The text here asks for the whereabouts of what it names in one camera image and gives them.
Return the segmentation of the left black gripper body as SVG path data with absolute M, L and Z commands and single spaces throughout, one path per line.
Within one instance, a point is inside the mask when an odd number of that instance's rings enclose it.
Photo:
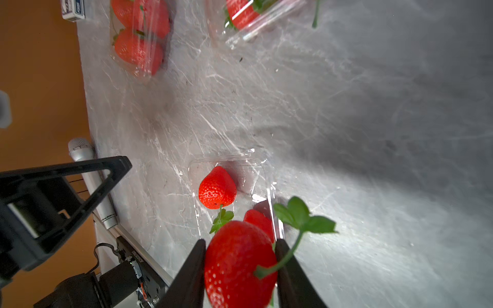
M 48 260 L 71 236 L 63 229 L 81 206 L 64 177 L 24 182 L 1 179 L 1 287 L 21 270 Z

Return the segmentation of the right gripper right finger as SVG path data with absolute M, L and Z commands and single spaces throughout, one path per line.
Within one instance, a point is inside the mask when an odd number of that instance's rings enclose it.
M 327 308 L 295 256 L 278 271 L 277 293 L 280 307 Z

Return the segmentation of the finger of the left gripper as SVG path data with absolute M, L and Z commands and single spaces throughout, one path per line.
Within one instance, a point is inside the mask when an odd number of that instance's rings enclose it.
M 49 259 L 131 170 L 126 156 L 1 173 L 1 269 L 31 270 Z M 82 200 L 68 177 L 109 171 Z

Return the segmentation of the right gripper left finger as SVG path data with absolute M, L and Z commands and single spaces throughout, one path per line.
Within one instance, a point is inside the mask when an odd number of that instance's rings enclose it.
M 202 308 L 206 242 L 199 239 L 156 307 Z

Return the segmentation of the strawberry three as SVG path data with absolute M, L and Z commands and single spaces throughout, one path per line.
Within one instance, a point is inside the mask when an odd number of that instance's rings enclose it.
M 204 264 L 204 287 L 212 307 L 267 307 L 279 271 L 294 258 L 304 234 L 336 233 L 336 222 L 311 214 L 299 197 L 292 197 L 286 205 L 275 204 L 273 210 L 299 233 L 281 259 L 274 252 L 277 244 L 253 223 L 229 221 L 216 230 Z

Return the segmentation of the strawberry one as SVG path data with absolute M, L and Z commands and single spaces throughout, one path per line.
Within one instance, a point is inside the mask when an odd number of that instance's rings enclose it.
M 216 166 L 203 179 L 199 186 L 198 197 L 202 205 L 210 210 L 218 210 L 214 218 L 210 234 L 215 234 L 225 224 L 232 221 L 234 213 L 225 208 L 236 199 L 237 188 L 230 174 L 221 166 Z

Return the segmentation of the clear clamshell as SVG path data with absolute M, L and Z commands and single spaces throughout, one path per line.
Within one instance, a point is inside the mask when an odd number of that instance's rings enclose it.
M 235 199 L 225 208 L 233 213 L 232 219 L 242 220 L 249 210 L 255 209 L 270 219 L 274 238 L 284 238 L 284 225 L 273 213 L 277 184 L 275 172 L 270 163 L 270 154 L 263 148 L 244 149 L 237 153 L 208 153 L 190 158 L 187 179 L 193 197 L 198 237 L 209 243 L 214 236 L 210 230 L 219 210 L 209 209 L 200 201 L 199 187 L 217 166 L 226 170 L 236 186 Z

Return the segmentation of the clear plastic clamshell container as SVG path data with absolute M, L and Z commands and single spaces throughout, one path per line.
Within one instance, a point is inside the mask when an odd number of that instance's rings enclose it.
M 134 77 L 147 81 L 162 68 L 170 32 L 166 1 L 110 2 L 110 56 Z

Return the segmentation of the strawberry two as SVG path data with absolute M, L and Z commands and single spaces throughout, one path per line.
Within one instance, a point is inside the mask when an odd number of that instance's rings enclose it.
M 272 243 L 275 242 L 272 221 L 270 218 L 267 218 L 263 213 L 255 209 L 250 209 L 245 213 L 243 220 L 244 222 L 250 223 L 260 228 L 269 237 Z

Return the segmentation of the strawberry seven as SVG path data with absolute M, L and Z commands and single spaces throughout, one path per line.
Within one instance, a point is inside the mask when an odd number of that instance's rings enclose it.
M 225 13 L 225 27 L 236 31 L 244 29 L 265 13 L 276 0 L 229 0 L 223 9 Z

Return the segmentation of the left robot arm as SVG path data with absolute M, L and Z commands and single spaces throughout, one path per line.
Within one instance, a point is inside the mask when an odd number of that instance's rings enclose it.
M 2 172 L 1 287 L 57 252 L 131 169 L 126 156 L 116 156 Z M 68 181 L 104 170 L 108 177 L 86 200 Z M 36 307 L 114 307 L 139 287 L 129 262 L 118 270 L 101 282 L 92 270 L 67 278 Z

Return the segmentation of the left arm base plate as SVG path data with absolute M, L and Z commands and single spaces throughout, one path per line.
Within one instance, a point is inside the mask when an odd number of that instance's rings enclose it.
M 116 238 L 119 262 L 128 261 L 139 280 L 137 297 L 139 307 L 157 307 L 168 289 L 167 283 L 155 271 L 149 260 L 137 251 L 123 236 Z

